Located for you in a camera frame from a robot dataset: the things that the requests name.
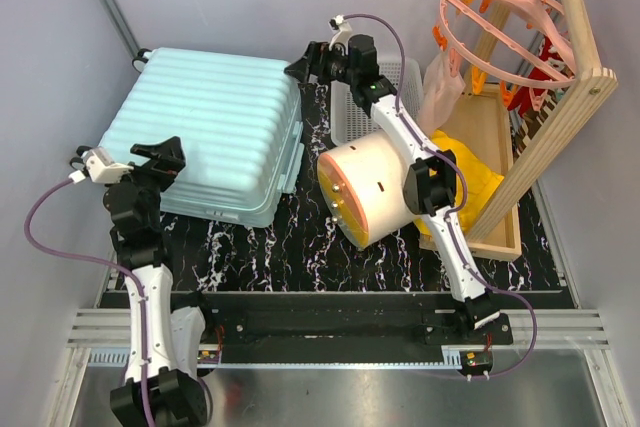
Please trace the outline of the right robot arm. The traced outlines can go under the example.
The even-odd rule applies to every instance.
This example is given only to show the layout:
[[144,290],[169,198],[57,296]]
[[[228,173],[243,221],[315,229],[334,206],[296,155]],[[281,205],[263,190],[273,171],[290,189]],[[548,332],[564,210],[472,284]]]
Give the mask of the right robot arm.
[[372,37],[358,34],[342,47],[312,41],[285,68],[299,82],[349,87],[376,132],[319,155],[317,177],[333,220],[364,249],[421,221],[439,252],[456,302],[454,331],[466,343],[486,336],[499,315],[476,267],[455,210],[455,154],[439,149],[404,108],[398,90],[380,72]]

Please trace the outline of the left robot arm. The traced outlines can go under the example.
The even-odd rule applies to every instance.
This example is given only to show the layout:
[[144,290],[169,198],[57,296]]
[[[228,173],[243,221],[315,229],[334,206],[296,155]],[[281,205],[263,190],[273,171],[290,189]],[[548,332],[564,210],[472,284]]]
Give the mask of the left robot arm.
[[127,164],[103,197],[131,326],[124,383],[111,391],[110,409],[123,426],[203,426],[207,397],[197,378],[197,352],[214,335],[216,319],[198,304],[171,308],[171,255],[160,222],[161,195],[185,168],[186,156],[177,136],[130,151],[145,163]]

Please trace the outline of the light blue hard-shell suitcase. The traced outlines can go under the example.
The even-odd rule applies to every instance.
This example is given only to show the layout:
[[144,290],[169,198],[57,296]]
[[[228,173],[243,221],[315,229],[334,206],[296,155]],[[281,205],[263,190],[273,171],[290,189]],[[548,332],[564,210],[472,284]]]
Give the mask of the light blue hard-shell suitcase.
[[301,94],[285,60],[160,47],[95,147],[108,163],[141,165],[136,144],[177,137],[186,160],[161,196],[164,212],[266,228],[295,191],[304,145]]

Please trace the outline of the white round drum box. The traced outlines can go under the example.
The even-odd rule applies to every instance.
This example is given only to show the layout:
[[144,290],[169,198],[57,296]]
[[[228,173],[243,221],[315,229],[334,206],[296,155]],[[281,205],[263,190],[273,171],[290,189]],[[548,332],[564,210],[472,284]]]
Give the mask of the white round drum box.
[[363,250],[412,223],[403,197],[407,165],[378,130],[317,159],[317,177],[332,218]]

